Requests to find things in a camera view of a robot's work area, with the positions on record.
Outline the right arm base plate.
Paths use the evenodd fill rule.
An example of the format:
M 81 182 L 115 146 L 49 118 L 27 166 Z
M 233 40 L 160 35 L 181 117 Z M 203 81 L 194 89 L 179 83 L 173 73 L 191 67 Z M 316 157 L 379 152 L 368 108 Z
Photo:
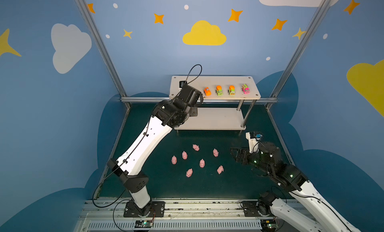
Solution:
M 245 217 L 275 217 L 271 207 L 259 201 L 241 201 Z

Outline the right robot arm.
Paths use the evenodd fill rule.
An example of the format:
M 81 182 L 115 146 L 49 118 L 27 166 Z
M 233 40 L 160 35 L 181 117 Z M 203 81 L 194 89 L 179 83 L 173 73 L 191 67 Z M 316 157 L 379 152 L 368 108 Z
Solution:
M 242 202 L 245 216 L 278 217 L 300 232 L 359 231 L 327 202 L 303 172 L 283 161 L 281 150 L 273 143 L 251 140 L 249 148 L 231 148 L 230 153 L 236 162 L 264 172 L 313 218 L 296 211 L 271 191 L 262 194 L 257 202 Z

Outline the orange green toy car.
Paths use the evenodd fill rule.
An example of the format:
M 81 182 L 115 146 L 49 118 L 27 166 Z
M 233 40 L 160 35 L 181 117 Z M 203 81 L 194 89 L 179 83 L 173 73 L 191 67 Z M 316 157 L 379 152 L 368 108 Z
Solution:
M 216 86 L 216 94 L 217 94 L 217 96 L 223 95 L 223 89 L 220 85 Z

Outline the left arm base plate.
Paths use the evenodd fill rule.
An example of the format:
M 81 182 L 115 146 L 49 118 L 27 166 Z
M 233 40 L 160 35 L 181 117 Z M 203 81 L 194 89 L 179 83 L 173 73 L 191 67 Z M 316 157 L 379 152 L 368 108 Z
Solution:
M 162 218 L 165 212 L 165 202 L 149 202 L 145 207 L 140 209 L 135 202 L 129 201 L 126 204 L 123 214 L 124 218 L 149 218 L 155 216 Z

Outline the orange green toy truck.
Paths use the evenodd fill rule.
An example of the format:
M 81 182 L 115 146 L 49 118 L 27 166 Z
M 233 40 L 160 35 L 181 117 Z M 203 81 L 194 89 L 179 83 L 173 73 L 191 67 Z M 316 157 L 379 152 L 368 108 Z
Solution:
M 230 96 L 234 96 L 236 94 L 235 87 L 233 85 L 229 86 L 228 93 Z

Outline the pink green toy car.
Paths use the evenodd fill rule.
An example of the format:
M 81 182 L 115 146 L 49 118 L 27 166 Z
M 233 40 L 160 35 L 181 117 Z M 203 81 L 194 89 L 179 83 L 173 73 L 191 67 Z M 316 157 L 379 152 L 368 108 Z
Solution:
M 243 92 L 243 94 L 249 94 L 250 93 L 250 89 L 249 89 L 247 84 L 242 85 L 242 92 Z

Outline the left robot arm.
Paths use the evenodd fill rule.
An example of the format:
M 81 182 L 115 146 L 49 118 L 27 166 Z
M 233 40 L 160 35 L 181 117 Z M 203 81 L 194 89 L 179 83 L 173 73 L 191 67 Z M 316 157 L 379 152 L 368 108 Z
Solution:
M 144 163 L 166 135 L 190 116 L 198 115 L 197 109 L 203 100 L 199 90 L 185 84 L 173 99 L 163 100 L 154 107 L 145 128 L 130 148 L 118 159 L 108 161 L 108 168 L 130 192 L 139 216 L 147 216 L 152 204 L 146 187 L 149 178 L 142 172 Z

